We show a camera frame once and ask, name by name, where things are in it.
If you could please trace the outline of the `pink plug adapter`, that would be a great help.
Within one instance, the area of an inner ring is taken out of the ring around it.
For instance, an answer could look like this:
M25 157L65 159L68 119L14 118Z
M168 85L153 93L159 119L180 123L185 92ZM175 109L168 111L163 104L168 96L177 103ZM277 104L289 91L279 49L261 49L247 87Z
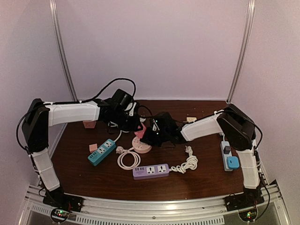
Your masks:
M145 134L145 131L146 131L146 127L143 126L143 128L141 130L135 131L135 136L139 139L142 139Z

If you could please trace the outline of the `pink round socket base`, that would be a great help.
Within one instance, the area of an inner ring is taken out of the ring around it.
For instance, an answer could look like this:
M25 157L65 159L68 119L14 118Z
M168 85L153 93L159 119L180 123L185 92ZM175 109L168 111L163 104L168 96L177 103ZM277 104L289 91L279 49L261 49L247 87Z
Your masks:
M139 154L146 154L152 149L150 145L141 142L138 137L135 137L132 140L132 147L134 151Z

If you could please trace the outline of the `purple power strip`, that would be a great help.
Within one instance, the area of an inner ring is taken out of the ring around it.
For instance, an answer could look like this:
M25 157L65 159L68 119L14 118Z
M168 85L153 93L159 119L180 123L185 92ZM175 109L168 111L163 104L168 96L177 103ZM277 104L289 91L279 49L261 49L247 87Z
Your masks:
M153 179L167 177L170 169L168 164L139 166L133 169L134 180Z

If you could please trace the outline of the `beige cube socket adapter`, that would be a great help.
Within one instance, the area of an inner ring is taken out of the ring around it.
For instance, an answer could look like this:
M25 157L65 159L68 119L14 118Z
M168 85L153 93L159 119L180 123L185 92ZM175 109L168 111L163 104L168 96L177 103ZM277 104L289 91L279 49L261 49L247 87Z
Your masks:
M196 117L186 117L186 123L193 123L197 120Z

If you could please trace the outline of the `pink cube socket adapter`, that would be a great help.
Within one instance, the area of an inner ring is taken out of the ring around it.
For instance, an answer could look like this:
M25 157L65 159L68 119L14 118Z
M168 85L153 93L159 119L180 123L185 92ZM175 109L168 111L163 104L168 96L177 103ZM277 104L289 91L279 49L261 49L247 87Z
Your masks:
M94 129L96 126L97 122L96 121L83 121L83 125L85 129Z

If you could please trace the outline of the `small pink charger plug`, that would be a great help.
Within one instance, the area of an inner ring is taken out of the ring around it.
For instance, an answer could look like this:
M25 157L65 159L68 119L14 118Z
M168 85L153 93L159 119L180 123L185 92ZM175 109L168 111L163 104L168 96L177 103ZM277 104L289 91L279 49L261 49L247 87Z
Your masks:
M89 145L89 151L90 151L90 153L95 152L97 149L98 149L98 145L96 143Z

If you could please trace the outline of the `teal power strip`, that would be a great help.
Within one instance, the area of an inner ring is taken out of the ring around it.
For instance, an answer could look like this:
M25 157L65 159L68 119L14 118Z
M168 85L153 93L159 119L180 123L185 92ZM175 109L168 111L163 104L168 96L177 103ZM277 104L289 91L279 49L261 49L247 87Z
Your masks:
M98 149L88 156L89 162L93 166L97 166L106 156L116 149L115 141L108 139Z

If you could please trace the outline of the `grey power strip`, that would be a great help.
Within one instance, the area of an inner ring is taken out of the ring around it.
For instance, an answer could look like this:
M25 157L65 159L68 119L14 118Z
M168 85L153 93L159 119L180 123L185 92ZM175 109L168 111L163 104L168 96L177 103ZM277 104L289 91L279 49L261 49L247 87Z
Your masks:
M224 170L225 170L226 172L231 172L231 171L233 171L233 170L229 170L229 169L228 169L227 158L230 157L230 156L233 156L233 155L232 155L232 152L231 152L231 154L228 154L228 155L225 155L225 154L223 153L223 148L224 148L226 145L229 145L229 146L230 146L230 144L229 144L228 141L222 141L221 144L220 144L220 147L221 147L221 153L222 153L222 159L223 159L223 164L224 164Z

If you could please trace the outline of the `black charger plug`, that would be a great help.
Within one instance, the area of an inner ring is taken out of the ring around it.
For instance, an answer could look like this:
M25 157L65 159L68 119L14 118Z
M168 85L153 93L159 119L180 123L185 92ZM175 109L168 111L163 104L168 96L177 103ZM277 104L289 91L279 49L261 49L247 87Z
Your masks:
M231 154L231 147L229 145L226 145L224 148L223 148L223 153L225 155L228 155L228 154Z

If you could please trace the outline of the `blue charger plug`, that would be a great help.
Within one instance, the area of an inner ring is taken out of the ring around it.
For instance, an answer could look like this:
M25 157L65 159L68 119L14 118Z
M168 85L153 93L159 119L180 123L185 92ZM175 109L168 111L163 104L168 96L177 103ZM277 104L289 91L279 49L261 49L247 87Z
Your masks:
M227 165L229 170L236 170L240 167L239 159L236 156L227 158Z

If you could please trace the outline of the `front aluminium rail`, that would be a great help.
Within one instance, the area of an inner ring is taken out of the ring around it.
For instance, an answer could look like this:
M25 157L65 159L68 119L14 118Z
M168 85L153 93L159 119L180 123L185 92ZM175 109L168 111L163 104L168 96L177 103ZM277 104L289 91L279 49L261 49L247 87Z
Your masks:
M44 191L30 185L17 225L57 225L52 208L43 204ZM268 186L270 203L265 213L249 225L291 225L278 185ZM242 210L227 211L225 195L177 201L121 201L82 196L80 212L72 212L62 225L247 225Z

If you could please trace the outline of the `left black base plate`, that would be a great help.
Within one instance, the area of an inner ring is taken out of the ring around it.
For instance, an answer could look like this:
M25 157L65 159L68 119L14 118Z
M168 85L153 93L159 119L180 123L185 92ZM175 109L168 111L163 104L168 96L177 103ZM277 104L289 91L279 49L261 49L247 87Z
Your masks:
M46 193L43 203L63 210L81 212L83 198L65 193Z

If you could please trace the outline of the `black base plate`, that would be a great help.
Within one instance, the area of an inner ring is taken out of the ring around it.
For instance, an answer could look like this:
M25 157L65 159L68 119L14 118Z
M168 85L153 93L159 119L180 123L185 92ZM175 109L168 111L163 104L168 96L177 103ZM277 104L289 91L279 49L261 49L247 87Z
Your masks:
M63 210L81 212L83 198L65 193L46 193L43 203Z
M241 210L248 207L254 207L257 204L264 203L264 197L261 194L234 194L224 198L227 211Z

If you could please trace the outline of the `aluminium frame post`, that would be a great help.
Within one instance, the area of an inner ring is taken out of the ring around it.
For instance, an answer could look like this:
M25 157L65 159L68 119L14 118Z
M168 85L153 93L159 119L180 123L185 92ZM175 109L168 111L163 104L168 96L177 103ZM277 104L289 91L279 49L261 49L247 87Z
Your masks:
M74 84L73 84L73 81L71 78L71 73L70 73L70 69L68 66L66 52L65 52L65 48L64 48L64 44L63 44L63 38L61 35L59 15L58 15L58 10L57 10L57 2L55 0L49 0L49 6L50 6L50 13L51 13L51 17L52 17L54 34L55 34L55 38L56 38L58 53L59 53L64 77L66 79L67 87L71 94L72 100L77 101L78 98L77 98L77 94L75 92L75 87L74 87Z
M239 81L239 77L240 77L240 74L242 71L244 59L245 59L246 52L247 52L248 43L249 43L250 36L251 36L254 17L255 17L255 0L249 0L248 7L247 7L247 13L246 13L245 26L244 26L244 31L243 31L243 37L242 37L242 42L241 42L241 46L240 46L240 53L238 56L238 60L237 60L237 64L236 64L236 68L235 68L235 72L234 72L234 76L233 76L233 81L232 81L230 91L229 91L229 94L228 94L228 97L226 100L227 103L232 102L234 93L237 88L237 84Z

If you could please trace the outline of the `left aluminium frame post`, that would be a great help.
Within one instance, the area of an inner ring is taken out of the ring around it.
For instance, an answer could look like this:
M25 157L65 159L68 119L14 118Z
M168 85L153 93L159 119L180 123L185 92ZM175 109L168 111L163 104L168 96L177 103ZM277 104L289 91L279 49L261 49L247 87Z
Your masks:
M75 92L75 87L74 87L74 84L73 84L73 81L71 78L71 73L70 73L70 69L68 66L66 52L65 52L65 48L64 48L64 44L63 44L63 38L61 35L59 15L58 15L58 10L57 10L57 2L55 0L49 0L49 6L50 6L50 13L51 13L51 17L52 17L54 34L55 34L55 38L56 38L58 53L59 53L64 77L66 79L67 87L71 94L72 100L77 101L78 98L77 98L77 94Z

